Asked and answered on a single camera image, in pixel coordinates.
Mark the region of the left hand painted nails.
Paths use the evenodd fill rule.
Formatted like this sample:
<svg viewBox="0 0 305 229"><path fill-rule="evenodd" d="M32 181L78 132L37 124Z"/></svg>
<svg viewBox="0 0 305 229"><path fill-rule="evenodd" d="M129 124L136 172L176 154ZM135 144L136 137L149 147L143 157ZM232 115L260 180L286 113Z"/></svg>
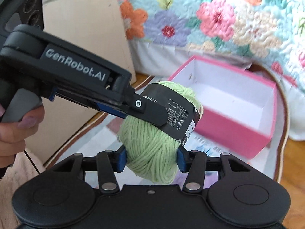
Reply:
<svg viewBox="0 0 305 229"><path fill-rule="evenodd" d="M34 135L44 119L44 106L26 113L20 122L1 123L1 168L14 163L15 155L25 149L25 140Z"/></svg>

